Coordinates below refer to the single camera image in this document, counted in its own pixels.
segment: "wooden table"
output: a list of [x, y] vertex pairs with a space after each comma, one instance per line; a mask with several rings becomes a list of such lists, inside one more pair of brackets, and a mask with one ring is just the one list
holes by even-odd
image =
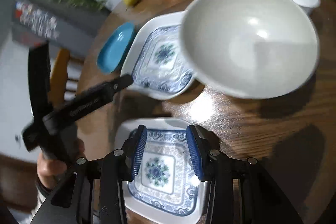
[[[103, 75], [96, 66], [102, 45], [116, 27], [127, 21], [140, 27], [157, 15], [185, 9], [191, 1], [142, 0], [132, 9], [118, 5], [85, 60], [78, 90], [118, 76]], [[320, 62], [302, 88], [269, 100], [236, 99], [200, 83], [168, 101], [123, 91], [112, 104], [79, 121], [88, 159], [112, 151], [116, 129], [127, 119], [178, 117], [213, 131], [227, 155], [261, 160], [304, 222], [315, 223], [336, 190], [335, 1], [321, 0], [311, 18], [320, 36]], [[129, 216], [130, 223], [149, 222], [135, 213]]]

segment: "person's hand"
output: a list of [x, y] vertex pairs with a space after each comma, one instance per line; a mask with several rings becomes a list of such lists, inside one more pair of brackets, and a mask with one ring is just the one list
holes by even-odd
[[[78, 145], [79, 155], [77, 158], [85, 157], [84, 142], [81, 139], [77, 139], [76, 145]], [[67, 165], [60, 160], [46, 160], [43, 153], [39, 154], [37, 159], [37, 176], [44, 187], [52, 189], [57, 184], [55, 176], [64, 173], [67, 170]]]

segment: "orange chair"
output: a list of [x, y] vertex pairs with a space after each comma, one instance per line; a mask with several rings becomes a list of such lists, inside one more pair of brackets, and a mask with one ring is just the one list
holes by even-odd
[[66, 92], [75, 94], [75, 89], [68, 89], [67, 82], [78, 83], [78, 79], [68, 77], [68, 63], [73, 62], [83, 65], [84, 61], [70, 56], [70, 51], [61, 49], [56, 57], [54, 68], [50, 77], [50, 91], [48, 99], [54, 107], [58, 107], [65, 102], [64, 95]]

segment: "white rectangular dish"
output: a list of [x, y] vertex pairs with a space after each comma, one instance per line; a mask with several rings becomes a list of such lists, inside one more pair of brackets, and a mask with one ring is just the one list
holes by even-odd
[[121, 69], [131, 74], [136, 90], [158, 100], [183, 93], [193, 82], [194, 74], [179, 50], [179, 26], [184, 11], [158, 16], [138, 32]]
[[123, 122], [115, 149], [137, 129], [147, 127], [147, 142], [139, 174], [123, 182], [125, 205], [159, 224], [195, 224], [202, 215], [206, 182], [195, 176], [185, 130], [188, 122], [175, 118], [143, 118]]

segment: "blue oval dish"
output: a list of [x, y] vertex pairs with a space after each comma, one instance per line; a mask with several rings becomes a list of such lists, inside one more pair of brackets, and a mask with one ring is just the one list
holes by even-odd
[[103, 73], [112, 73], [126, 58], [135, 37], [132, 23], [120, 25], [105, 42], [97, 58], [97, 66]]

